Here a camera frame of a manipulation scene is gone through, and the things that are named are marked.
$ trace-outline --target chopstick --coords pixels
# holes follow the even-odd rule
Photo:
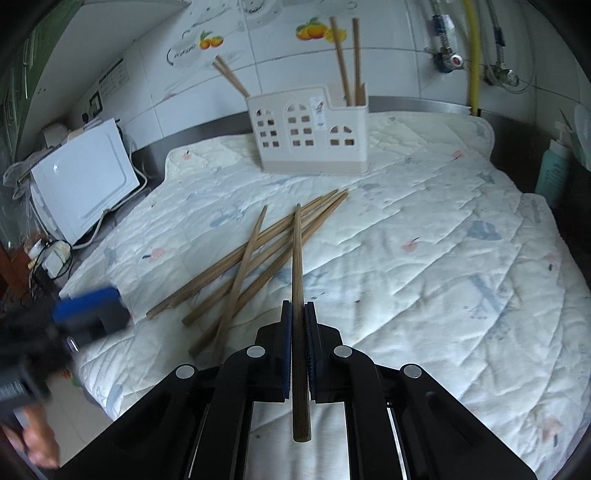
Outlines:
[[[291,267],[291,390],[293,392],[293,439],[309,442],[310,397],[306,360],[306,327],[304,326],[304,286],[301,259],[301,206],[294,215],[294,246]]]
[[[361,87],[361,39],[359,37],[359,18],[353,19],[353,55],[355,58],[355,105],[365,105],[365,95]]]
[[[302,209],[302,213],[304,215],[310,213],[312,210],[315,210],[316,207],[324,203],[327,199],[332,197],[338,190],[333,190],[332,192],[322,195],[310,203],[306,204],[306,206]],[[269,228],[265,229],[258,237],[256,242],[257,248],[262,247],[265,245],[269,240],[275,238],[280,233],[283,233],[287,230],[292,224],[292,216],[287,215],[283,217],[278,222],[271,225]],[[244,250],[246,249],[246,244],[239,246],[233,252],[226,255],[224,258],[219,260],[218,262],[214,263],[211,267],[207,268],[203,272],[201,272],[197,277],[189,281],[187,284],[179,288],[173,294],[166,297],[163,301],[158,303],[155,307],[150,309],[146,314],[146,317],[151,319],[154,318],[157,314],[163,312],[167,308],[174,308],[180,305],[185,300],[193,297],[197,294],[199,290],[201,290],[205,285],[208,285],[213,280],[218,278],[224,272],[232,268],[236,265],[242,256],[244,255]]]
[[[317,231],[325,220],[337,209],[337,207],[347,198],[349,192],[346,190],[341,193],[332,205],[330,205],[322,214],[310,224],[301,237],[301,243],[304,245]],[[275,275],[280,268],[289,260],[293,251],[293,246],[288,247],[270,266],[267,268],[260,277],[258,277],[238,298],[236,302],[236,313],[239,312],[244,305],[246,305],[252,298],[259,292],[261,288]],[[189,347],[189,354],[196,356],[207,347],[207,345],[216,336],[217,327],[222,321],[222,317],[218,317],[208,328],[203,332],[201,337]]]
[[[250,93],[248,93],[246,87],[240,82],[240,80],[238,80],[238,77],[236,77],[232,69],[228,66],[224,59],[221,58],[220,55],[216,56],[212,65],[213,68],[215,68],[219,73],[221,73],[222,76],[225,77],[228,82],[234,85],[236,90],[238,90],[244,98],[250,97]]]
[[[234,283],[232,284],[232,289],[230,291],[230,299],[228,300],[226,311],[224,312],[222,321],[220,322],[220,325],[217,329],[217,335],[213,342],[212,360],[210,362],[211,367],[214,367],[215,365],[219,364],[220,360],[222,359],[222,351],[226,343],[228,329],[230,328],[230,324],[232,323],[232,319],[234,318],[234,314],[236,313],[236,302],[238,301],[240,291],[242,290],[242,282],[244,282],[244,278],[246,277],[248,264],[250,263],[251,255],[256,248],[256,240],[261,231],[262,221],[264,220],[266,213],[267,205],[265,205],[262,208],[262,212],[259,215],[259,218],[256,221],[254,228],[252,229],[251,238],[246,245],[246,250],[244,250],[242,262],[240,263],[238,273],[236,274],[236,277],[234,278]]]
[[[333,38],[335,39],[336,58],[339,62],[340,79],[343,83],[343,93],[345,94],[345,102],[347,106],[353,105],[351,98],[351,91],[349,90],[349,79],[347,77],[347,67],[345,65],[345,59],[343,58],[343,48],[340,44],[339,38],[339,27],[336,24],[336,18],[330,17],[330,28],[333,31]]]
[[[335,201],[337,201],[339,197],[333,196],[328,199],[327,203],[322,204],[322,208],[319,208],[315,212],[310,215],[307,215],[302,220],[302,227],[306,228],[309,224],[311,224],[314,220],[316,220],[328,207],[330,207]],[[289,242],[291,242],[291,234],[286,234],[273,243],[269,248],[265,249],[262,253],[260,253],[256,258],[254,258],[251,263],[248,265],[248,271],[246,274],[248,275],[254,269],[260,267],[263,263],[269,260],[273,255],[275,255],[281,248],[286,246]],[[224,296],[230,292],[232,288],[232,281],[231,278],[226,283],[221,285],[216,291],[214,291],[209,297],[203,300],[192,312],[190,312],[182,322],[185,325],[191,325],[195,320],[201,318],[209,309],[211,309],[217,302],[219,302]]]

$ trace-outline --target fruit decal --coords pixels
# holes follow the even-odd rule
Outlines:
[[[341,42],[347,39],[347,31],[342,28],[339,28],[336,34]],[[324,38],[327,42],[335,42],[335,34],[332,28],[320,22],[318,17],[310,18],[308,23],[299,25],[295,29],[295,36],[299,40],[319,40],[320,38]]]
[[[209,47],[219,47],[223,43],[223,37],[216,36],[210,37],[213,32],[207,32],[203,30],[199,37],[199,48],[202,50],[207,50]]]

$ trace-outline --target screw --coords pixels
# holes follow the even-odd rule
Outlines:
[[[351,350],[351,347],[346,345],[336,346],[334,352],[336,356],[339,356],[341,358],[347,358],[353,354],[353,350]]]
[[[195,369],[191,365],[181,365],[176,370],[177,377],[181,379],[191,378],[195,373]]]
[[[246,354],[250,358],[260,358],[265,355],[265,349],[260,345],[252,345],[247,351]]]
[[[407,365],[406,367],[404,367],[403,371],[404,375],[410,378],[419,378],[423,373],[423,370],[421,370],[421,367],[419,367],[418,365]]]

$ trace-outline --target sticker on holder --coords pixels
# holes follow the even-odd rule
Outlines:
[[[314,126],[317,130],[325,130],[326,118],[324,116],[324,109],[326,108],[326,103],[324,102],[324,97],[310,97],[310,104],[312,105],[312,116],[314,117]]]

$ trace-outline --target yellow gas hose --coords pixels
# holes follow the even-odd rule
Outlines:
[[[478,115],[478,100],[480,88],[480,31],[478,29],[478,14],[474,7],[474,0],[462,0],[468,28],[470,29],[470,113]]]

